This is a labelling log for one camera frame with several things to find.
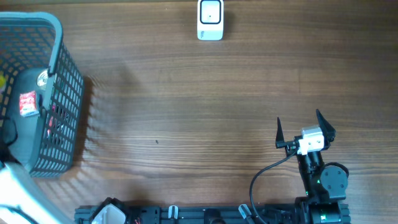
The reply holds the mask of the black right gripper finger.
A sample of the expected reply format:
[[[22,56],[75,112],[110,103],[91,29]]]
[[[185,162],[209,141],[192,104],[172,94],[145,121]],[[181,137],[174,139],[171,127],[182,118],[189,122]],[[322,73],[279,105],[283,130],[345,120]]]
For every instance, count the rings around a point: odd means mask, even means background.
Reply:
[[[319,109],[316,109],[316,115],[319,127],[324,137],[324,148],[329,148],[330,143],[335,140],[336,130],[335,128],[323,117]]]
[[[285,141],[280,118],[277,118],[277,132],[276,132],[276,137],[275,137],[275,147],[277,149],[280,149],[280,148],[291,149],[294,146],[295,146],[295,141]]]

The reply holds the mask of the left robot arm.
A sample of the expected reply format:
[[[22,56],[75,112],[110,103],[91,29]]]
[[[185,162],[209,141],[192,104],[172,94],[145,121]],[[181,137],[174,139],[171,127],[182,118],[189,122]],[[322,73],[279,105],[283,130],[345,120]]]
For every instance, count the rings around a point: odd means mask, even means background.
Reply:
[[[74,221],[64,214],[14,162],[1,168],[1,219],[6,223],[56,223]]]

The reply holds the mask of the black red snack packet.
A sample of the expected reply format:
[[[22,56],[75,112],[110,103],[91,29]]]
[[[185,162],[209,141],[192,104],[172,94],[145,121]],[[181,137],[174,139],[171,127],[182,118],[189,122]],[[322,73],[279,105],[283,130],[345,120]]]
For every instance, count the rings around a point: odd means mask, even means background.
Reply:
[[[46,130],[46,137],[51,141],[60,138],[62,135],[67,138],[69,136],[69,122],[70,115],[59,105],[53,104],[48,119],[49,128]]]

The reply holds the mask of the yellow juice bottle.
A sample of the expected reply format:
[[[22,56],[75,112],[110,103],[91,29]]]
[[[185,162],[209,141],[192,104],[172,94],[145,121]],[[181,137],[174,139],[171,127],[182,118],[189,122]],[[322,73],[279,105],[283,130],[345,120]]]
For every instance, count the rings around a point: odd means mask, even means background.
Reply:
[[[0,75],[0,89],[4,89],[6,86],[6,79],[3,75]]]

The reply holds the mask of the red white snack box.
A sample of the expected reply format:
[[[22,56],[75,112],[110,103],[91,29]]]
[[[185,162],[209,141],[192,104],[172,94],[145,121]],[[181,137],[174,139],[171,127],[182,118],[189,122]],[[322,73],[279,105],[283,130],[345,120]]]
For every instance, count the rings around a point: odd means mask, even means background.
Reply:
[[[19,111],[22,117],[33,116],[39,113],[39,104],[36,91],[19,95]]]

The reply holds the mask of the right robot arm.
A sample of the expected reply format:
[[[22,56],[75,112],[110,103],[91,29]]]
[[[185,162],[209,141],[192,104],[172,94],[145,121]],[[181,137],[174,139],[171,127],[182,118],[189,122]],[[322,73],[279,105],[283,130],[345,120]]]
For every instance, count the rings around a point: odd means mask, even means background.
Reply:
[[[295,223],[344,223],[349,221],[346,199],[349,170],[337,162],[325,163],[322,151],[335,140],[335,128],[316,110],[318,124],[301,129],[301,135],[291,141],[284,139],[280,120],[277,120],[276,148],[285,149],[287,157],[295,156],[306,191],[294,203]]]

